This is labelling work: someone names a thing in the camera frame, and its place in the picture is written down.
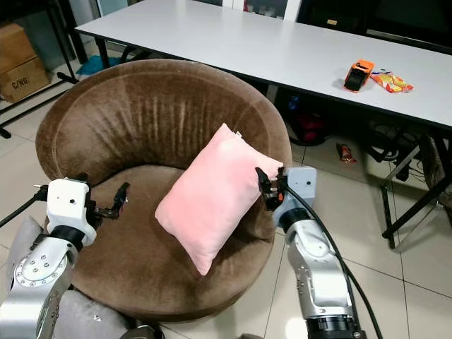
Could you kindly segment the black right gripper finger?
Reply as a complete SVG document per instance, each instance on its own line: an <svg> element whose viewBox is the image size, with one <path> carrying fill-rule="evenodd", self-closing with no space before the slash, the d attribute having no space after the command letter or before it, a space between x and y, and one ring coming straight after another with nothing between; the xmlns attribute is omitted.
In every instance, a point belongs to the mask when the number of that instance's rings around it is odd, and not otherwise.
<svg viewBox="0 0 452 339"><path fill-rule="evenodd" d="M265 206L275 205L275 188L268 175L263 172L259 167L256 168L256 174L258 178L258 187L261 190L261 199L264 201Z"/></svg>

